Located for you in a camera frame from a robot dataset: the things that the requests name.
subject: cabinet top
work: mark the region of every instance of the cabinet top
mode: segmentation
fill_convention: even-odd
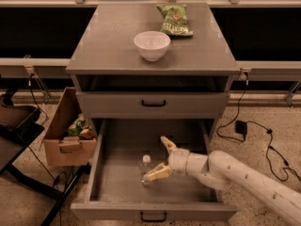
[[[155,2],[103,2],[98,5],[67,67],[69,74],[235,75],[239,69],[210,8],[186,2],[192,38],[171,39],[166,54],[148,62],[134,37],[159,31],[163,17]]]

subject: drawer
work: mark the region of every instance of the drawer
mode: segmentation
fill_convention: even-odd
[[[102,120],[84,202],[71,210],[81,219],[141,221],[228,220],[235,207],[219,202],[216,192],[192,177],[141,184],[144,153],[153,165],[168,157],[159,136],[181,148],[206,153],[208,138],[201,120]]]
[[[224,112],[229,95],[226,92],[78,92],[77,98],[88,118],[216,119]]]

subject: gray cabinet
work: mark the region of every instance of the gray cabinet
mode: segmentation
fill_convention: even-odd
[[[228,220],[235,208],[193,178],[171,176],[141,184],[144,153],[166,162],[159,136],[180,147],[210,151],[210,140],[239,69],[206,3],[187,3],[193,38],[173,38],[166,55],[148,62],[134,36],[160,30],[154,2],[98,5],[67,73],[98,142],[84,202],[85,219]]]

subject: white bowl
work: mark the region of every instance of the white bowl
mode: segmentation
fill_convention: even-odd
[[[136,35],[134,44],[146,60],[156,61],[168,50],[170,38],[162,32],[147,31]]]

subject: power adapter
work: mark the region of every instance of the power adapter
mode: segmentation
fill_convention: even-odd
[[[235,132],[238,134],[242,134],[244,137],[244,141],[246,141],[247,134],[247,124],[244,121],[236,121],[235,123]]]

